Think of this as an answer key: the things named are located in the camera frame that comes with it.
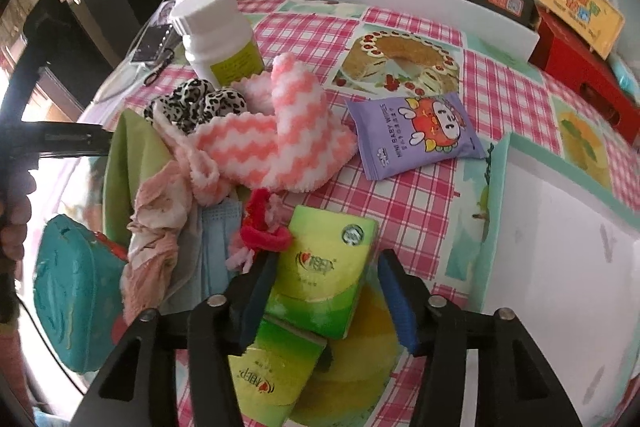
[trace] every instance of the round logo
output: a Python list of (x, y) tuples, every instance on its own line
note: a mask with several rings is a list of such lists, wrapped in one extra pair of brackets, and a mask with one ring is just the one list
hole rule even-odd
[(357, 247), (364, 239), (364, 232), (358, 225), (347, 225), (342, 230), (342, 241), (350, 247)]

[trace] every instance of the checkered tablecloth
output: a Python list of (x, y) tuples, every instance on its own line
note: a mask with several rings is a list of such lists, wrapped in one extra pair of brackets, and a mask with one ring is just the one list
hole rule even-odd
[[(255, 37), (266, 62), (282, 52), (293, 52), (322, 82), (337, 66), (350, 37), (362, 23), (399, 28), (465, 48), (465, 36), (461, 32), (411, 15), (378, 8), (365, 9), (359, 18), (278, 11), (284, 1), (245, 0), (239, 5), (254, 24)], [(613, 194), (632, 209), (640, 210), (638, 155), (594, 109), (548, 76), (544, 76), (543, 82), (537, 82), (471, 49), (464, 49), (463, 57), (460, 97), (481, 136), (499, 140), (505, 133), (515, 131), (562, 154), (552, 103), (552, 97), (557, 97), (601, 130)], [(188, 66), (170, 66), (153, 86), (141, 87), (124, 105), (142, 111), (150, 100), (193, 76)], [(343, 122), (353, 126), (346, 110), (348, 96), (330, 89), (327, 95), (332, 109), (341, 115)], [(466, 295), (436, 278), (440, 248), (450, 225), (456, 165), (455, 160), (448, 160), (371, 182), (365, 178), (360, 156), (356, 155), (324, 187), (310, 194), (287, 194), (284, 201), (290, 211), (297, 204), (306, 204), (377, 219), (380, 222), (378, 246), (394, 248), (409, 273), (423, 278), (437, 293), (463, 305)], [(182, 353), (178, 359), (185, 362), (184, 357)], [(409, 422), (423, 363), (412, 357), (401, 361), (367, 427)], [(192, 425), (193, 414), (188, 383), (183, 380), (178, 388), (178, 411), (180, 425), (186, 427)]]

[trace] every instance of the green cloth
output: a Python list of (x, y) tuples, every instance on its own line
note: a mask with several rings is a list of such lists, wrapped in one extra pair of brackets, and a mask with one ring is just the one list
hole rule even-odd
[(138, 188), (174, 157), (148, 121), (130, 109), (120, 115), (104, 175), (102, 219), (105, 235), (129, 246), (127, 230)]

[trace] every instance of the white bottle cap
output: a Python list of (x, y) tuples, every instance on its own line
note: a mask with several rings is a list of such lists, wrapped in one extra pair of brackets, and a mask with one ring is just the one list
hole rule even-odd
[(169, 14), (182, 36), (203, 34), (229, 22), (239, 12), (237, 0), (183, 0)]

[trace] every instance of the purple wipes packet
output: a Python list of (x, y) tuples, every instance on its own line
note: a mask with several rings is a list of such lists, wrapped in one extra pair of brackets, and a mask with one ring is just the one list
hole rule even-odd
[(367, 180), (456, 157), (484, 158), (484, 148), (456, 93), (428, 98), (347, 102)]

